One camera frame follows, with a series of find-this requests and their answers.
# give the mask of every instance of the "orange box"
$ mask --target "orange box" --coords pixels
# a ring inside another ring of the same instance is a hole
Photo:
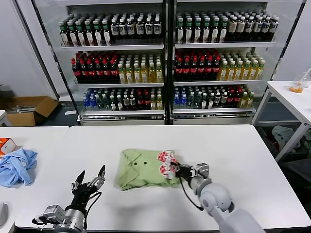
[[[16,144],[11,138],[0,138],[0,158],[11,153],[16,147]]]

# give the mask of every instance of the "green cloth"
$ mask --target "green cloth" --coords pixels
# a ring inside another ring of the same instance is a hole
[[[121,153],[118,186],[123,190],[142,186],[171,187],[179,184],[173,175],[168,180],[160,172],[163,162],[158,160],[161,151],[126,149]]]

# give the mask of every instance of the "black cable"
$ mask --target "black cable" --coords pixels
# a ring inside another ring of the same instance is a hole
[[[86,212],[86,217],[85,217],[85,219],[84,219],[84,224],[83,224],[83,228],[84,228],[85,232],[86,232],[86,229],[87,229],[87,222],[86,222],[87,215],[88,215],[90,209],[92,208],[92,206],[95,204],[95,202],[101,197],[101,195],[102,195],[102,192],[98,192],[98,193],[95,193],[92,197],[90,197],[90,198],[88,199],[88,200],[91,200],[92,198],[98,196],[98,197],[93,201],[93,203],[89,206],[89,208],[88,208],[88,210],[87,210],[87,212]]]
[[[181,183],[181,186],[182,186],[182,188],[183,188],[183,190],[184,190],[184,193],[186,194],[186,196],[187,196],[187,198],[188,198],[188,200],[196,207],[196,208],[198,208],[200,211],[203,211],[204,210],[204,208],[202,207],[202,206],[198,206],[198,205],[196,205],[191,199],[190,199],[190,197],[188,196],[188,194],[186,193],[186,191],[185,191],[185,188],[184,188],[184,185],[183,185],[183,182],[182,182],[182,180],[181,180],[181,178],[179,177],[179,180],[180,180],[180,183]]]

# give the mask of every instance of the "white table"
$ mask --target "white table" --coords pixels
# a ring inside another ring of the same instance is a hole
[[[252,120],[252,124],[255,126],[259,121],[265,105],[273,94],[301,122],[301,125],[292,135],[291,139],[277,155],[276,161],[279,161],[286,153],[290,152],[311,126],[311,89],[308,88],[304,89],[302,93],[295,93],[290,91],[292,85],[293,82],[269,81],[266,93]]]
[[[43,174],[43,167],[53,160],[52,151],[63,140],[69,127],[0,127],[0,137],[10,137],[17,146],[24,149],[38,152],[37,166],[30,170],[30,175],[36,180]],[[0,233],[8,233],[14,230],[14,221],[23,209],[23,206],[32,199],[27,195],[32,189],[31,186],[19,185],[16,188],[0,186],[0,202],[4,202],[9,207],[9,218],[0,227]]]
[[[34,198],[21,211],[16,226],[37,228],[31,221],[47,206],[59,204],[65,208],[70,204],[70,184],[83,170],[87,182],[105,164],[103,195],[88,215],[89,231],[218,229],[215,220],[198,211],[181,188],[120,191],[116,174],[120,153],[127,148],[173,149],[184,163],[208,163],[212,180],[226,186],[235,205],[249,211],[264,228],[304,227],[311,223],[252,125],[73,126],[59,153],[34,183]],[[198,203],[188,186],[186,190]]]

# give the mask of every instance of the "blue cloth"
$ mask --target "blue cloth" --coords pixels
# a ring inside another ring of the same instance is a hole
[[[22,180],[24,185],[30,185],[33,179],[27,170],[36,165],[37,154],[37,152],[25,149],[6,154],[0,160],[0,185],[10,187],[18,180]]]

